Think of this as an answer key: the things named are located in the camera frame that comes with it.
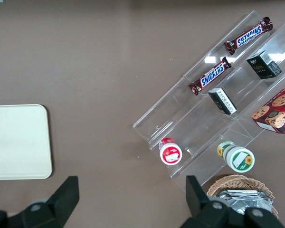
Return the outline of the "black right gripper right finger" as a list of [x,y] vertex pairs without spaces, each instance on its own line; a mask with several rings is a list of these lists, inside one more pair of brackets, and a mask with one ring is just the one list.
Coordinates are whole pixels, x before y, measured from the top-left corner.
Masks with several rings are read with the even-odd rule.
[[221,201],[210,200],[194,175],[186,177],[186,201],[191,217],[182,224],[183,228],[284,227],[266,209],[248,208],[242,215]]

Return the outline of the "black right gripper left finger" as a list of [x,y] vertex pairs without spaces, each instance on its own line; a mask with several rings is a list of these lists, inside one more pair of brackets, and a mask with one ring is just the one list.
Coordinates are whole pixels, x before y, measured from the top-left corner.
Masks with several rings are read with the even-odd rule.
[[11,217],[0,210],[0,228],[62,228],[78,202],[78,177],[69,176],[45,202],[35,202]]

